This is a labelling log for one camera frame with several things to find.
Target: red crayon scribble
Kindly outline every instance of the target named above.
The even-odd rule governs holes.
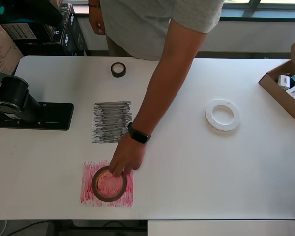
[[[113,202],[103,202],[96,198],[92,191],[92,180],[95,173],[109,165],[109,161],[101,161],[98,164],[93,162],[84,163],[83,175],[82,175],[82,186],[80,194],[80,203],[93,206],[93,207],[132,207],[133,204],[133,173],[127,174],[127,187],[125,193],[121,198]],[[113,183],[110,173],[104,174],[102,179],[98,182],[98,188],[100,189],[103,196],[114,196],[116,192],[121,189],[121,178],[115,178]]]

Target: cable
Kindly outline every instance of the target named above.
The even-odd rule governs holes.
[[[7,224],[8,224],[8,221],[5,220],[4,228],[3,228],[3,230],[2,230],[2,232],[1,232],[1,234],[0,234],[0,236],[4,233]]]
[[[111,220],[111,221],[108,221],[106,224],[103,225],[103,227],[109,225],[110,223],[119,223],[121,224],[122,226],[126,227],[125,224],[123,224],[121,221],[118,221],[118,220]]]
[[[30,224],[30,225],[27,225],[27,226],[25,226],[25,227],[23,227],[23,228],[21,228],[21,229],[19,229],[19,230],[16,230],[16,231],[14,231],[14,232],[12,232],[12,233],[6,235],[6,236],[13,235],[13,234],[15,234],[15,233],[17,233],[17,232],[19,232],[19,231],[21,231],[21,230],[24,230],[24,229],[26,229],[26,228],[28,228],[28,227],[30,227],[30,226],[37,225],[37,224],[42,224],[42,223],[47,223],[47,222],[49,222],[49,221],[51,221],[51,220],[39,221],[39,222],[36,222],[36,223]]]

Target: hand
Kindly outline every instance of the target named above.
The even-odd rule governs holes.
[[[109,171],[118,177],[123,169],[125,173],[137,170],[141,166],[145,149],[146,144],[135,141],[127,132],[117,145]]]
[[[92,25],[94,33],[98,35],[105,35],[105,25],[101,8],[89,8],[89,22]]]

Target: tape roll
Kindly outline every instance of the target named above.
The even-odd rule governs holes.
[[[105,173],[109,172],[109,166],[105,166],[101,169],[99,169],[94,177],[93,177],[93,180],[92,180],[92,190],[93,190],[93,193],[94,195],[99,199],[99,200],[102,200],[104,202],[112,202],[112,201],[115,201],[119,198],[122,197],[122,195],[124,194],[124,192],[126,191],[126,188],[127,188],[127,177],[125,175],[124,172],[121,173],[121,178],[122,178],[122,187],[121,187],[121,190],[114,196],[111,196],[111,197],[105,197],[103,196],[100,191],[98,190],[97,188],[97,185],[98,185],[98,181],[99,179],[101,178],[101,176]]]
[[[110,71],[114,77],[120,78],[126,74],[126,66],[121,62],[117,62],[112,64]]]
[[[213,117],[213,109],[217,106],[225,106],[229,108],[233,113],[233,120],[229,124],[221,124]],[[234,130],[240,122],[238,109],[234,104],[225,100],[215,100],[208,104],[206,107],[206,120],[215,129],[219,131],[231,131]]]

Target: wall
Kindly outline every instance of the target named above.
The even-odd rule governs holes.
[[[79,18],[89,50],[107,50],[106,39],[94,34],[88,18]],[[202,51],[289,52],[295,23],[222,21],[208,35]]]

